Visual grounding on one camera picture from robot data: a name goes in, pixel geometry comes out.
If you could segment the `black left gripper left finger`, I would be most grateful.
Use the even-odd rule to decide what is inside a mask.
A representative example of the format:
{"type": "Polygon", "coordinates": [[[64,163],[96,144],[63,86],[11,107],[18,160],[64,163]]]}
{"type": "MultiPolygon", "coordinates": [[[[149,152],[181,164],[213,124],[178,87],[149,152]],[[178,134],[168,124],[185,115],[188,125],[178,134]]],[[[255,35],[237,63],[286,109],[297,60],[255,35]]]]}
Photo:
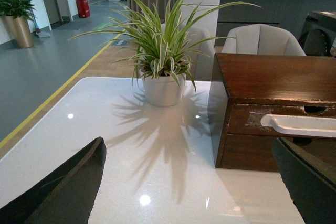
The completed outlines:
{"type": "Polygon", "coordinates": [[[88,223],[106,160],[98,137],[1,208],[1,223],[88,223]]]}

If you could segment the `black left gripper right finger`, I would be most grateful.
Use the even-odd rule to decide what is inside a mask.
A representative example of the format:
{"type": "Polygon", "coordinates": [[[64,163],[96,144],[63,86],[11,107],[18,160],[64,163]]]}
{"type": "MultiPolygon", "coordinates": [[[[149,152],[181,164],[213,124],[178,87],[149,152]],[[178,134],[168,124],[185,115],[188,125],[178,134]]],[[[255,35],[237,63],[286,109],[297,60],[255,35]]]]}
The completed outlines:
{"type": "Polygon", "coordinates": [[[272,154],[293,204],[305,223],[335,223],[335,167],[283,137],[272,154]]]}

